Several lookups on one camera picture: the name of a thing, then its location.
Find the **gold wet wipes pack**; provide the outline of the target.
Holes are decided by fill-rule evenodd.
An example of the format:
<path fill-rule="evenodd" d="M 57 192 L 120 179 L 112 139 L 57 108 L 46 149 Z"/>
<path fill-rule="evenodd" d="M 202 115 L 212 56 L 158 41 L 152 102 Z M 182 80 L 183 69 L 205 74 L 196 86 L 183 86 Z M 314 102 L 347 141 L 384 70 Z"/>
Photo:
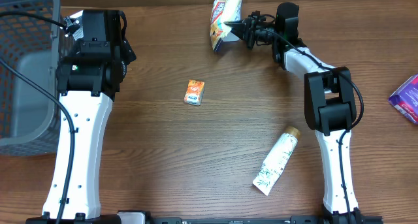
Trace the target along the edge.
<path fill-rule="evenodd" d="M 224 22 L 241 20 L 242 0 L 215 0 L 210 20 L 210 40 L 213 51 L 217 52 L 224 33 L 231 32 L 231 28 Z"/>

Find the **red purple snack packet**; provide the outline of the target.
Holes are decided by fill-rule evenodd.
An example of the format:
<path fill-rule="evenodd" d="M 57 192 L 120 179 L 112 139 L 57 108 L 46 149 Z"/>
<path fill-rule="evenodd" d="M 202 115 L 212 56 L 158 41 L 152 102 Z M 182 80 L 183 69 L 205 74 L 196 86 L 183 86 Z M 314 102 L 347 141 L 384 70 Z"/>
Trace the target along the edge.
<path fill-rule="evenodd" d="M 403 116 L 417 125 L 417 80 L 418 76 L 409 77 L 388 98 L 388 102 Z"/>

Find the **white floral tube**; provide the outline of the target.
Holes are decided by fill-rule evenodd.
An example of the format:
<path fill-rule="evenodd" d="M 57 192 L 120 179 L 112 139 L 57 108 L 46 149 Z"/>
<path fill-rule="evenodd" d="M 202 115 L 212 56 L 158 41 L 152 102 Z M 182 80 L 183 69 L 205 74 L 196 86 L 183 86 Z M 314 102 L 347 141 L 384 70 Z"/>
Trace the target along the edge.
<path fill-rule="evenodd" d="M 300 131 L 288 126 L 265 157 L 253 185 L 268 196 L 274 184 L 279 180 L 295 150 Z"/>

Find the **white barcode scanner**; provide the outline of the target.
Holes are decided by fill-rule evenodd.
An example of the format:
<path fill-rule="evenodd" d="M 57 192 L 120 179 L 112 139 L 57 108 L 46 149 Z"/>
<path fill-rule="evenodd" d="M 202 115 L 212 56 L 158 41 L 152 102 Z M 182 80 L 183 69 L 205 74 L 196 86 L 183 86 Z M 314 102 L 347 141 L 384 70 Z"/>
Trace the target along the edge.
<path fill-rule="evenodd" d="M 224 35 L 221 39 L 222 39 L 223 42 L 236 42 L 236 41 L 240 40 L 240 38 L 237 37 L 232 32 L 224 33 Z"/>

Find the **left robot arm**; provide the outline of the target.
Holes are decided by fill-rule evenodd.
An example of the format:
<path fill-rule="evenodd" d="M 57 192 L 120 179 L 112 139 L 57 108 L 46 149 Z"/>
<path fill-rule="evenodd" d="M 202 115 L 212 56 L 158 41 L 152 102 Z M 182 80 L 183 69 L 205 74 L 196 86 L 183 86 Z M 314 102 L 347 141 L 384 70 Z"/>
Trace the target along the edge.
<path fill-rule="evenodd" d="M 83 10 L 81 31 L 57 66 L 61 126 L 52 184 L 42 214 L 27 223 L 143 223 L 143 214 L 102 215 L 99 172 L 106 123 L 127 66 L 136 55 L 120 10 Z"/>

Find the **grey plastic mesh basket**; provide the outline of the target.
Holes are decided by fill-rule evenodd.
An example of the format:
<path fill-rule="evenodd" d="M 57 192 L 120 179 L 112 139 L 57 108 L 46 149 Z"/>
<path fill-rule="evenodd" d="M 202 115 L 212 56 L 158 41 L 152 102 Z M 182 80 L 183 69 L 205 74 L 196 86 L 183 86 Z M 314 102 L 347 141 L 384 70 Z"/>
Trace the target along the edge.
<path fill-rule="evenodd" d="M 28 12 L 62 22 L 60 0 L 1 0 L 1 11 Z M 56 25 L 25 16 L 1 18 L 1 59 L 56 95 L 56 68 L 73 41 Z M 54 153 L 59 139 L 57 106 L 1 67 L 1 154 Z"/>

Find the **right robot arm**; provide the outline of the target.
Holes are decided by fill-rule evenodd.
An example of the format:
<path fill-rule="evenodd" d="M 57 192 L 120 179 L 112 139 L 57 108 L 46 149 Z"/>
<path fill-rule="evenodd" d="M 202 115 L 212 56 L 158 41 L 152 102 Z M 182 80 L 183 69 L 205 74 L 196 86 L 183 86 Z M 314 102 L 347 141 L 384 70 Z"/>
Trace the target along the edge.
<path fill-rule="evenodd" d="M 267 15 L 252 12 L 247 18 L 226 22 L 246 43 L 271 45 L 275 62 L 304 81 L 304 117 L 314 130 L 321 150 L 325 193 L 324 223 L 362 223 L 353 192 L 350 160 L 352 129 L 360 122 L 364 106 L 347 67 L 322 63 L 298 36 L 298 5 L 284 2 L 267 22 Z"/>

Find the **small orange box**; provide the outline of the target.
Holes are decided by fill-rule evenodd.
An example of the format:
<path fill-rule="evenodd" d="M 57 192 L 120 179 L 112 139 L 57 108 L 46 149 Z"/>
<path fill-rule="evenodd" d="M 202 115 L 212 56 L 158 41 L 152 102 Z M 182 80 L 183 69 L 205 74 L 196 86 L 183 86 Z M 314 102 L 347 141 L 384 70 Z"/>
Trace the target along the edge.
<path fill-rule="evenodd" d="M 187 90 L 184 96 L 184 102 L 199 106 L 202 103 L 205 82 L 189 80 Z"/>

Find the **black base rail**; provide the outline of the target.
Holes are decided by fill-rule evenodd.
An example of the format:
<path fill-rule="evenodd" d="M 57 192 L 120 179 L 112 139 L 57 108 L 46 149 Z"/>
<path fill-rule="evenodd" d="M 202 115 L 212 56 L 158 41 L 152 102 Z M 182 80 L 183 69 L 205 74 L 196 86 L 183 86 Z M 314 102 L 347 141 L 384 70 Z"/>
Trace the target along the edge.
<path fill-rule="evenodd" d="M 121 223 L 121 224 L 365 224 L 383 223 L 379 216 L 364 216 L 354 211 L 348 214 L 323 214 L 322 216 L 291 216 L 276 219 L 269 218 L 206 218 L 185 219 L 180 217 L 152 217 L 149 212 L 124 211 L 117 214 L 100 215 L 101 221 L 95 223 Z"/>

